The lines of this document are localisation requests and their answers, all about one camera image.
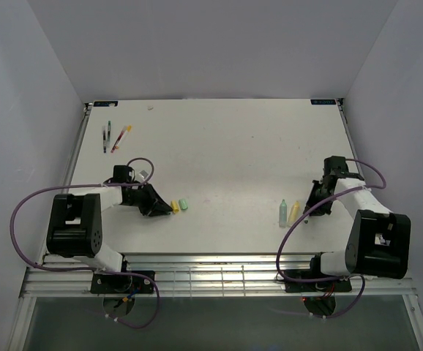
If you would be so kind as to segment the yellow highlighter pen body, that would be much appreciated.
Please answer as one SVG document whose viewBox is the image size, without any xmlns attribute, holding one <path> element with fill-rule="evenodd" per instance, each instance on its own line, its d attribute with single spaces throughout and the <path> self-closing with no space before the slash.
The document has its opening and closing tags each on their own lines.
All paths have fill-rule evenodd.
<svg viewBox="0 0 423 351">
<path fill-rule="evenodd" d="M 287 226 L 291 226 L 299 218 L 299 210 L 300 210 L 300 203 L 299 201 L 296 201 L 290 209 L 290 213 L 288 215 L 288 220 L 287 220 Z"/>
</svg>

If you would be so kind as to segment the yellow highlighter cap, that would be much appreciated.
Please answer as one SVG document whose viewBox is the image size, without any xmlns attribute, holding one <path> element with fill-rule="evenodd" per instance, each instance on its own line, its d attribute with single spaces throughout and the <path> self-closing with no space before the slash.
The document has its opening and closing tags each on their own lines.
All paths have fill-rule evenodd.
<svg viewBox="0 0 423 351">
<path fill-rule="evenodd" d="M 180 212 L 179 204 L 175 200 L 171 201 L 171 209 L 174 214 L 177 214 L 178 212 Z"/>
</svg>

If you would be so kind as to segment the green highlighter cap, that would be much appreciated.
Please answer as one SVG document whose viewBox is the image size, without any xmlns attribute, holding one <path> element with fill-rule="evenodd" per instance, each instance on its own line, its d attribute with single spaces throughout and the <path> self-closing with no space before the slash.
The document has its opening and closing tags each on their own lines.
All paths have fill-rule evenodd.
<svg viewBox="0 0 423 351">
<path fill-rule="evenodd" d="M 184 198 L 179 200 L 179 207 L 182 211 L 186 211 L 188 209 L 188 203 Z"/>
</svg>

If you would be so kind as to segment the green highlighter pen body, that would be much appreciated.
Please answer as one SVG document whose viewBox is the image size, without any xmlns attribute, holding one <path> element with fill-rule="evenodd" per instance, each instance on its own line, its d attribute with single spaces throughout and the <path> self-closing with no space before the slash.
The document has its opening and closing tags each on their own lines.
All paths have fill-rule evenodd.
<svg viewBox="0 0 423 351">
<path fill-rule="evenodd" d="M 288 217 L 288 207 L 285 200 L 282 200 L 279 207 L 279 219 L 278 224 L 279 227 L 286 227 L 287 225 L 287 217 Z"/>
</svg>

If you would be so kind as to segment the black thin pen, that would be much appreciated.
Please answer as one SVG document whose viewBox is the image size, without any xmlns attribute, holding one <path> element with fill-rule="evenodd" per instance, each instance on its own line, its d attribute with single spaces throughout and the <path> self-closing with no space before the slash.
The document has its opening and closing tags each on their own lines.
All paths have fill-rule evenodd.
<svg viewBox="0 0 423 351">
<path fill-rule="evenodd" d="M 103 153 L 106 154 L 107 152 L 107 135 L 106 135 L 106 127 L 102 126 L 102 149 Z"/>
</svg>

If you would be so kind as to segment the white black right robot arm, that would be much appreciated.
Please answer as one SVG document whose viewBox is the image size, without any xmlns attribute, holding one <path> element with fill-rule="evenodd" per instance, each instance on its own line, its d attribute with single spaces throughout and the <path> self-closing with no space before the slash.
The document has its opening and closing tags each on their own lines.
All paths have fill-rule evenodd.
<svg viewBox="0 0 423 351">
<path fill-rule="evenodd" d="M 338 198 L 351 215 L 353 224 L 344 248 L 321 252 L 310 261 L 308 282 L 316 290 L 325 290 L 335 276 L 362 274 L 403 279 L 408 270 L 411 220 L 382 205 L 368 189 L 362 176 L 331 171 L 312 189 L 304 207 L 307 213 L 320 201 L 324 204 L 310 216 L 329 215 Z"/>
</svg>

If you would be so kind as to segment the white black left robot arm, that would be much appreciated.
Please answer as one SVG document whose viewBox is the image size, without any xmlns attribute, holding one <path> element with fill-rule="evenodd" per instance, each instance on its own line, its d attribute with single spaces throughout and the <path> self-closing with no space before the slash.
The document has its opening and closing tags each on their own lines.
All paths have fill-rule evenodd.
<svg viewBox="0 0 423 351">
<path fill-rule="evenodd" d="M 96 271 L 108 271 L 107 283 L 124 292 L 132 285 L 124 255 L 104 242 L 102 213 L 118 205 L 136 207 L 143 216 L 166 216 L 173 209 L 151 184 L 101 186 L 53 199 L 46 237 L 50 254 L 73 258 Z"/>
</svg>

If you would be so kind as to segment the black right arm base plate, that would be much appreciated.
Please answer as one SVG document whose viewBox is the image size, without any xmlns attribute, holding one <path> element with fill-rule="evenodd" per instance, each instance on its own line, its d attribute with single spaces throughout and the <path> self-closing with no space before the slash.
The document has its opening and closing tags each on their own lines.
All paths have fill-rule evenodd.
<svg viewBox="0 0 423 351">
<path fill-rule="evenodd" d="M 312 273 L 309 269 L 289 269 L 284 274 L 294 279 L 311 280 L 323 278 L 324 275 Z M 338 280 L 333 282 L 287 282 L 281 275 L 277 274 L 274 279 L 278 283 L 284 284 L 287 293 L 348 293 L 352 291 L 351 283 L 348 280 Z"/>
</svg>

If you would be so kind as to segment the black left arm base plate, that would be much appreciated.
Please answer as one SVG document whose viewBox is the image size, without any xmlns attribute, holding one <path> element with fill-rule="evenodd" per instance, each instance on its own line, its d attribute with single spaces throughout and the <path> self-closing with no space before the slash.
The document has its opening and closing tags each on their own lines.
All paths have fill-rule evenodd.
<svg viewBox="0 0 423 351">
<path fill-rule="evenodd" d="M 112 274 L 94 273 L 91 281 L 91 294 L 151 294 L 154 288 L 146 278 L 138 276 L 119 276 Z"/>
</svg>

